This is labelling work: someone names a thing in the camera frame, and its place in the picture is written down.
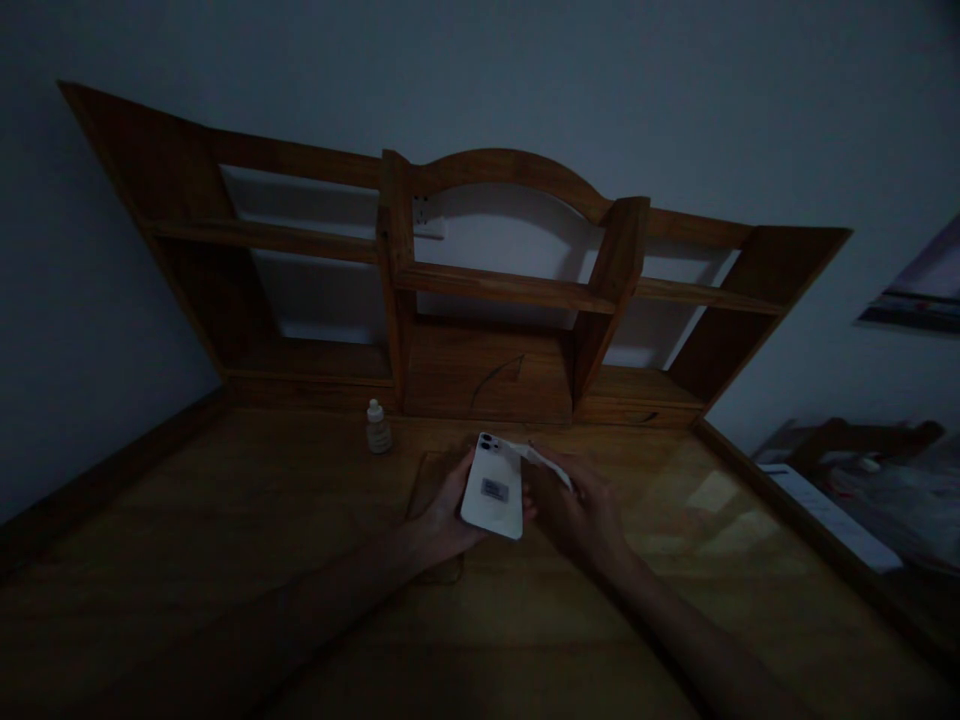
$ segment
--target paper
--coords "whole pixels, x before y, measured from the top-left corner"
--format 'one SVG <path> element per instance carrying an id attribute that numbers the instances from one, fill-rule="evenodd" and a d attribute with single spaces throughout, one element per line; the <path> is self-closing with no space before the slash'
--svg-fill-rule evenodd
<path id="1" fill-rule="evenodd" d="M 820 521 L 821 525 L 846 545 L 865 565 L 879 573 L 903 567 L 903 561 L 893 550 L 877 540 L 792 467 L 784 464 L 758 467 Z"/>
<path id="2" fill-rule="evenodd" d="M 567 486 L 568 490 L 573 491 L 573 483 L 570 481 L 570 476 L 567 475 L 562 468 L 558 467 L 556 463 L 547 460 L 547 458 L 538 453 L 533 447 L 522 443 L 512 443 L 509 440 L 504 440 L 503 438 L 499 438 L 499 440 L 501 443 L 517 453 L 517 455 L 526 458 L 534 465 L 546 465 L 557 474 L 561 482 Z"/>

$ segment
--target white wall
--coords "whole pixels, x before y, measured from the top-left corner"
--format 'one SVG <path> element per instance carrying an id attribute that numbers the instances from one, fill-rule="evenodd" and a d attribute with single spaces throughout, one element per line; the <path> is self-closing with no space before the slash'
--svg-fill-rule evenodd
<path id="1" fill-rule="evenodd" d="M 23 5 L 0 60 L 0 519 L 216 384 L 57 77 L 236 130 L 415 162 L 517 147 L 608 197 L 853 227 L 710 419 L 748 451 L 791 417 L 960 426 L 960 343 L 852 324 L 958 210 L 946 2 Z"/>

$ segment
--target wooden hutch shelf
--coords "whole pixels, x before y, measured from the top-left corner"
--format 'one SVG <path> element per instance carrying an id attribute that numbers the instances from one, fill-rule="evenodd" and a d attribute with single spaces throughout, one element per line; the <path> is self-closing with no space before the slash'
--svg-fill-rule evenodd
<path id="1" fill-rule="evenodd" d="M 275 250 L 310 257 L 376 265 L 377 244 L 346 235 L 267 225 L 245 220 L 193 220 L 157 222 L 148 226 L 156 237 L 234 247 Z"/>
<path id="2" fill-rule="evenodd" d="M 612 315 L 616 305 L 597 297 L 586 285 L 509 273 L 415 262 L 401 270 L 395 286 L 400 290 L 446 293 L 543 307 L 586 310 Z"/>
<path id="3" fill-rule="evenodd" d="M 611 200 L 517 150 L 414 165 L 208 128 L 61 83 L 184 313 L 241 404 L 565 424 L 687 427 L 709 410 L 843 244 L 842 228 L 755 227 Z M 237 219 L 220 165 L 379 192 L 375 240 Z M 481 182 L 547 193 L 604 229 L 588 283 L 417 262 L 415 195 Z M 720 287 L 642 277 L 647 237 L 739 250 Z M 281 335 L 250 249 L 376 265 L 386 348 Z M 422 316 L 417 293 L 576 312 L 570 331 Z M 603 364 L 634 297 L 707 309 L 667 371 Z"/>
<path id="4" fill-rule="evenodd" d="M 569 423 L 569 331 L 419 316 L 404 411 L 411 415 Z"/>
<path id="5" fill-rule="evenodd" d="M 225 368 L 230 377 L 393 387 L 390 360 L 376 345 L 273 338 Z"/>

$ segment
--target arched wooden panel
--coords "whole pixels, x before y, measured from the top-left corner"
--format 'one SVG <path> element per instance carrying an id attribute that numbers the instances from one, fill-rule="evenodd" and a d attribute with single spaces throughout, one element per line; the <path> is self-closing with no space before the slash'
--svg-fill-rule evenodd
<path id="1" fill-rule="evenodd" d="M 573 170 L 521 150 L 468 150 L 411 168 L 415 195 L 433 195 L 460 185 L 484 182 L 523 185 L 567 203 L 594 225 L 603 225 L 607 200 Z"/>

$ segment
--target white smartphone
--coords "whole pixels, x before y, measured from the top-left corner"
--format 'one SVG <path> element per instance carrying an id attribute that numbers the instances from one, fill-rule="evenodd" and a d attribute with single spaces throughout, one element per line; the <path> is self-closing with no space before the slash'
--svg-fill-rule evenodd
<path id="1" fill-rule="evenodd" d="M 519 540 L 523 535 L 520 453 L 511 443 L 490 433 L 480 433 L 460 517 L 511 540 Z"/>

